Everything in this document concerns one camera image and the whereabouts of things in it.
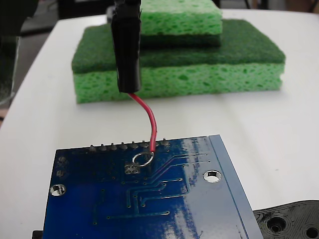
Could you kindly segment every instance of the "circuit board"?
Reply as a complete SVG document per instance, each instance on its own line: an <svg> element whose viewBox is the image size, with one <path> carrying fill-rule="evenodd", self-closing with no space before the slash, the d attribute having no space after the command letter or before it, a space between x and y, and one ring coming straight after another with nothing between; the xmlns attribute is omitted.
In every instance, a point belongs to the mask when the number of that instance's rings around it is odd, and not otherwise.
<svg viewBox="0 0 319 239"><path fill-rule="evenodd" d="M57 150L43 239L262 239L220 136L148 146Z"/></svg>

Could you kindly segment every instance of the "white surface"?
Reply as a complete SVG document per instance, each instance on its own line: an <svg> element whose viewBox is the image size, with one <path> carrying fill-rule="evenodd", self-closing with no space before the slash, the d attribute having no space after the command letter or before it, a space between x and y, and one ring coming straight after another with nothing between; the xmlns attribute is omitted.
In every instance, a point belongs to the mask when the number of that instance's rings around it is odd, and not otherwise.
<svg viewBox="0 0 319 239"><path fill-rule="evenodd" d="M248 20L284 51L282 90L147 100L158 139L220 134L253 210L319 200L319 16L225 10L224 17ZM148 117L133 101L75 103L73 54L84 28L104 19L60 21L14 99L0 130L1 239L42 229L56 149L149 139Z"/></svg>

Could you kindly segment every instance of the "stacked sponges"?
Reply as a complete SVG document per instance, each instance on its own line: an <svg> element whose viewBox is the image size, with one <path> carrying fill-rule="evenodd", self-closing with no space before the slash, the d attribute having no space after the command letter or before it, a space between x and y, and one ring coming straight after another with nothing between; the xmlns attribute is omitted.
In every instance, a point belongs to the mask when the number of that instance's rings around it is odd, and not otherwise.
<svg viewBox="0 0 319 239"><path fill-rule="evenodd" d="M166 11L164 6L152 5L164 5L165 1L170 3ZM137 94L142 98L280 88L280 75L285 65L282 51L244 20L221 21L220 10L211 0L144 0L141 19L143 86ZM201 20L203 24L196 27ZM207 46L204 36L218 36L222 24L222 46ZM189 36L189 40L182 44L183 47L173 47L186 36ZM171 46L163 48L163 39ZM185 46L194 41L197 43L191 47ZM85 30L72 69L78 103L128 98L126 94L119 93L117 88L109 25Z"/></svg>

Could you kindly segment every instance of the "mounting hole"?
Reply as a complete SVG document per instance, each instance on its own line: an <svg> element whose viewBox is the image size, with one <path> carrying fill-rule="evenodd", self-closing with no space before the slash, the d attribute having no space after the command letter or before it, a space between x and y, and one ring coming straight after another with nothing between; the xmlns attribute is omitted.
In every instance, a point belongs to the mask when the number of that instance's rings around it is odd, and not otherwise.
<svg viewBox="0 0 319 239"><path fill-rule="evenodd" d="M273 233L280 233L286 228L286 221L280 217L273 217L267 222L267 227Z"/></svg>
<svg viewBox="0 0 319 239"><path fill-rule="evenodd" d="M309 228L306 231L306 235L307 235L307 237L309 237L311 239L315 239L315 238L318 238L319 232L318 232L318 230L316 228Z"/></svg>
<svg viewBox="0 0 319 239"><path fill-rule="evenodd" d="M218 183L221 180L221 173L215 170L207 171L204 174L204 179L210 183Z"/></svg>
<svg viewBox="0 0 319 239"><path fill-rule="evenodd" d="M59 197L65 194L66 188L63 184L56 184L50 188L50 194L54 197Z"/></svg>

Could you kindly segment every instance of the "red wire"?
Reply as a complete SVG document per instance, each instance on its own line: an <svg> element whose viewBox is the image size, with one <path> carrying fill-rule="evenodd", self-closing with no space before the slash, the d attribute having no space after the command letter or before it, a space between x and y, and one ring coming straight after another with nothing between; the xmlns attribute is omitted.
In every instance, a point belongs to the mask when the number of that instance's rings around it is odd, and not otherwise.
<svg viewBox="0 0 319 239"><path fill-rule="evenodd" d="M157 125L156 125L156 120L154 117L154 114L151 110L151 108L137 95L134 93L129 93L129 96L135 100L137 103L139 103L144 110L148 113L151 121L151 126L152 126L152 134L151 134L151 140L150 140L150 152L155 152L156 150L156 135L158 133Z"/></svg>

